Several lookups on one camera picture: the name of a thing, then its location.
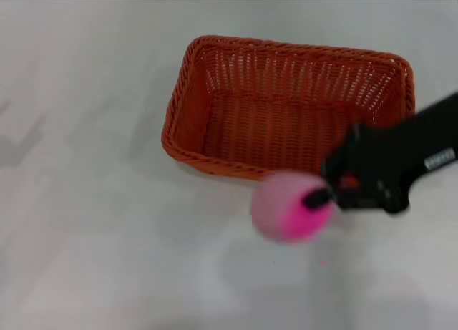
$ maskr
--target tabletop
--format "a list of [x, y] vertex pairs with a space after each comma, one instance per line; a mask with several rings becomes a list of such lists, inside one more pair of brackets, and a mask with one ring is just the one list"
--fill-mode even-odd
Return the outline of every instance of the tabletop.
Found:
[[457, 328], [458, 169], [287, 246], [255, 183], [160, 144], [204, 34], [399, 54], [421, 109], [458, 89], [457, 0], [5, 0], [0, 30], [2, 329]]

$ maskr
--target woven basket bottom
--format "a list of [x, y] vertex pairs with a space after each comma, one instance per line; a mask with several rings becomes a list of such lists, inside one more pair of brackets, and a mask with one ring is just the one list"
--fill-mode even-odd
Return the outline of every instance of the woven basket bottom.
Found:
[[304, 101], [216, 92], [201, 153], [269, 170], [318, 173], [322, 157], [342, 140], [336, 134], [363, 118], [364, 111], [355, 107], [324, 110]]

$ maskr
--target pink pom-pom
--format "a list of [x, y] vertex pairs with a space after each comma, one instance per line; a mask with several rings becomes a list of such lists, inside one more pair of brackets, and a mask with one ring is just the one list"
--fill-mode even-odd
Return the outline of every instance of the pink pom-pom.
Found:
[[298, 241], [312, 236], [326, 224], [336, 205], [329, 201], [312, 210], [303, 204], [303, 199], [325, 187], [326, 182], [319, 176], [276, 171], [253, 192], [253, 225], [264, 236], [277, 241]]

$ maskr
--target orange wicker basket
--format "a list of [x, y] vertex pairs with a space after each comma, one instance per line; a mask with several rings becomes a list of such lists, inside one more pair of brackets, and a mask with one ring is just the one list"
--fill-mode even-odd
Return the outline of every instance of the orange wicker basket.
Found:
[[187, 48], [162, 145], [214, 175], [319, 173], [350, 124], [393, 125], [414, 107], [411, 67], [394, 54], [206, 36]]

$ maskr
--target sticker label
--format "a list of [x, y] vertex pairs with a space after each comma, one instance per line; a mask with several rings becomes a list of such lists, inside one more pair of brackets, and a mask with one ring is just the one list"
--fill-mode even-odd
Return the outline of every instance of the sticker label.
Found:
[[455, 151], [452, 148], [449, 148], [437, 153], [436, 155], [428, 157], [426, 160], [424, 160], [424, 166], [427, 168], [427, 170], [432, 170], [455, 159]]

